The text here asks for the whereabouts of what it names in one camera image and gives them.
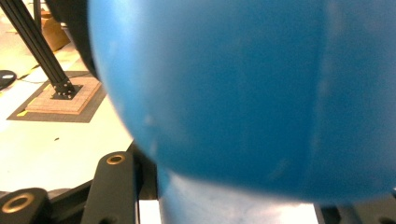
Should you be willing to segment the blue bottle with white cap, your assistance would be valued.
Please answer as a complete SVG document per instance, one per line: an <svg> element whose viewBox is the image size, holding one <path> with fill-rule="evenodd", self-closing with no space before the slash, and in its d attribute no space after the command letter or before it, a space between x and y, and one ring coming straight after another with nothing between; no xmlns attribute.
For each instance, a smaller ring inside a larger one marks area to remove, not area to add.
<svg viewBox="0 0 396 224"><path fill-rule="evenodd" d="M310 224L396 189L396 0L89 0L163 224Z"/></svg>

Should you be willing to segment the black metal stand post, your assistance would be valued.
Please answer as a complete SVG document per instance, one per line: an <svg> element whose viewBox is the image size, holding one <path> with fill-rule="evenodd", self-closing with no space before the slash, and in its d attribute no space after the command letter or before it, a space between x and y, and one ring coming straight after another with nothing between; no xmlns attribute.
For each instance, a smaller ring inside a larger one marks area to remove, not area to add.
<svg viewBox="0 0 396 224"><path fill-rule="evenodd" d="M22 0L0 0L0 8L49 79L54 89L51 98L72 100L81 86L71 83Z"/></svg>

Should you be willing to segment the brown cardboard box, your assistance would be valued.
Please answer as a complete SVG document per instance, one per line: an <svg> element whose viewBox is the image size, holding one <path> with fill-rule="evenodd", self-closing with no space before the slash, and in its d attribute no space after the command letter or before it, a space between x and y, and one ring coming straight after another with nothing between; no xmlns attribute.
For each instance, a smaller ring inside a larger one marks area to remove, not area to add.
<svg viewBox="0 0 396 224"><path fill-rule="evenodd" d="M70 39L49 11L41 11L42 35L52 51L57 51L70 43Z"/></svg>

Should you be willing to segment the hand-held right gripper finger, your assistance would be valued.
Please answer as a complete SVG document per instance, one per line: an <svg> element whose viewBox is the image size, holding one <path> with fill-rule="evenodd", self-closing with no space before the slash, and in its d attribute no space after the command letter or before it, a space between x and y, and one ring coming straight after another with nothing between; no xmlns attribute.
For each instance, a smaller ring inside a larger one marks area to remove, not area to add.
<svg viewBox="0 0 396 224"><path fill-rule="evenodd" d="M139 198L141 200L157 200L158 188L156 164L140 150L135 142L132 142L132 153L139 173Z"/></svg>

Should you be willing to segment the wooden base plate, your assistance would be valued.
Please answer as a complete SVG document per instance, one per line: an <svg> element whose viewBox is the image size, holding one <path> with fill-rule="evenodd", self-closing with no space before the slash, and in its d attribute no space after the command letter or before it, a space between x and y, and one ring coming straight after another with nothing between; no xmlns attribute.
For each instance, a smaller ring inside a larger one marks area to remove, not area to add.
<svg viewBox="0 0 396 224"><path fill-rule="evenodd" d="M48 84L25 107L27 112L79 115L91 98L98 92L101 83L94 77L73 77L72 94L58 94Z"/></svg>

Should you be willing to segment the brown square base plate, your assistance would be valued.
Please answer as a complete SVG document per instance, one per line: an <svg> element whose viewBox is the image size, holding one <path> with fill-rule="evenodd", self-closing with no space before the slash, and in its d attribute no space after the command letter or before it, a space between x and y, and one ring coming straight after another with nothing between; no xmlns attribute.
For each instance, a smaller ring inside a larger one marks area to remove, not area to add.
<svg viewBox="0 0 396 224"><path fill-rule="evenodd" d="M73 84L73 77L94 77L88 71L66 71L65 74L69 77L72 84ZM98 90L98 92L91 98L90 102L86 105L86 107L82 110L82 112L79 115L27 112L25 110L25 107L48 84L50 84L50 82L48 80L45 82L40 82L40 87L31 96L29 96L14 112L12 112L10 114L10 116L7 118L7 120L89 123L91 121L94 113L98 109L99 105L102 103L102 101L106 97L106 91L102 87L102 83L101 83L101 87Z"/></svg>

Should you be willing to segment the black round disc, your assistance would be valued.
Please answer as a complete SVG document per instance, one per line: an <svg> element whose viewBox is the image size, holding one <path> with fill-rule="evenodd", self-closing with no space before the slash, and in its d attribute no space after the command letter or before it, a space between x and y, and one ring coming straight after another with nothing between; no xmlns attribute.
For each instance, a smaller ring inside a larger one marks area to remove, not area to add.
<svg viewBox="0 0 396 224"><path fill-rule="evenodd" d="M9 87L15 80L17 75L9 70L0 70L0 91Z"/></svg>

